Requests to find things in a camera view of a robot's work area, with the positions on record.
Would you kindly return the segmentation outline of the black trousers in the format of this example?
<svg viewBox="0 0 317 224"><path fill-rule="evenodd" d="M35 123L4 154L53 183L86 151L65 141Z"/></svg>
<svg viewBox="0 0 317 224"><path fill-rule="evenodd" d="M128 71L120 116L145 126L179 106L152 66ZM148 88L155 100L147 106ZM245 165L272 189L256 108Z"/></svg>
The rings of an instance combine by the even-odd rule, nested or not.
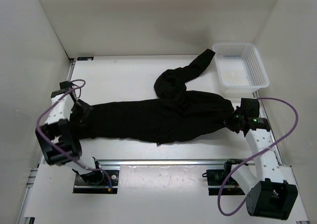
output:
<svg viewBox="0 0 317 224"><path fill-rule="evenodd" d="M92 105L87 115L71 115L70 131L81 139L120 138L158 145L191 141L224 128L232 102L214 93L188 91L215 53L206 49L188 66L164 71L156 80L156 99Z"/></svg>

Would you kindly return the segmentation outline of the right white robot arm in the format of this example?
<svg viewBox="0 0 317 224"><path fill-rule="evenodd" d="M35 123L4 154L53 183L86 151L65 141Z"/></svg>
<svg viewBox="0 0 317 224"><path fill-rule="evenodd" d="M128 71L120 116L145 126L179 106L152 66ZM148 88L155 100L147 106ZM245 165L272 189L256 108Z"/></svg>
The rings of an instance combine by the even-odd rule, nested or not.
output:
<svg viewBox="0 0 317 224"><path fill-rule="evenodd" d="M223 182L218 195L228 184L237 182L246 195L242 205L253 217L287 220L298 196L296 185L290 184L280 170L274 146L287 138L296 128L299 116L291 130L276 141L266 118L260 117L259 99L242 98L234 113L224 122L229 130L243 132L252 155L240 161L228 161L222 172Z"/></svg>

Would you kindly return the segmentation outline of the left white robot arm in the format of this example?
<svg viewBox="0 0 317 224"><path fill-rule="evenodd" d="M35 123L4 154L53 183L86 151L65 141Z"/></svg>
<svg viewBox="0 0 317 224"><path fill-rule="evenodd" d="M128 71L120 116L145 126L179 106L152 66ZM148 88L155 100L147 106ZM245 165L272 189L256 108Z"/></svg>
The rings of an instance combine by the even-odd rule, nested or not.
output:
<svg viewBox="0 0 317 224"><path fill-rule="evenodd" d="M92 184L103 181L104 172L95 158L82 156L79 140L71 133L70 116L77 104L73 89L52 92L52 105L36 123L36 137L48 165L67 166L79 175L87 175Z"/></svg>

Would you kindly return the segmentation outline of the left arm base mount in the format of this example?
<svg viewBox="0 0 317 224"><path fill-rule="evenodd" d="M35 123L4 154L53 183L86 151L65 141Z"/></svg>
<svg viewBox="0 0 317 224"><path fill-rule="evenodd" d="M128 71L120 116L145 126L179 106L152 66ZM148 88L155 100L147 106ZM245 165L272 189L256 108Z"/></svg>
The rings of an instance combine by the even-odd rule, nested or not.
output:
<svg viewBox="0 0 317 224"><path fill-rule="evenodd" d="M111 181L111 188L109 188L108 177L101 172L91 172L80 175L76 173L73 193L75 194L117 194L120 169L119 166L106 167Z"/></svg>

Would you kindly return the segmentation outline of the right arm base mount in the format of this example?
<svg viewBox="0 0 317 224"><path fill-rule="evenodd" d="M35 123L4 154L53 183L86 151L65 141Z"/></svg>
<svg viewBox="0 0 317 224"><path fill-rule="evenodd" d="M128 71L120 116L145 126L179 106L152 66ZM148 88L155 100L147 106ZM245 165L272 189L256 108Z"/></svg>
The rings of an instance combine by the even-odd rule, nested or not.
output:
<svg viewBox="0 0 317 224"><path fill-rule="evenodd" d="M222 185L224 179L231 172L231 168L233 165L238 165L242 162L239 159L228 159L223 168L211 168L207 169L205 173L202 174L203 178L207 179L209 196L217 196L220 190L220 186ZM240 188L239 184L232 177L226 182L225 187L223 189L222 195L227 196L239 196L244 195L245 193Z"/></svg>

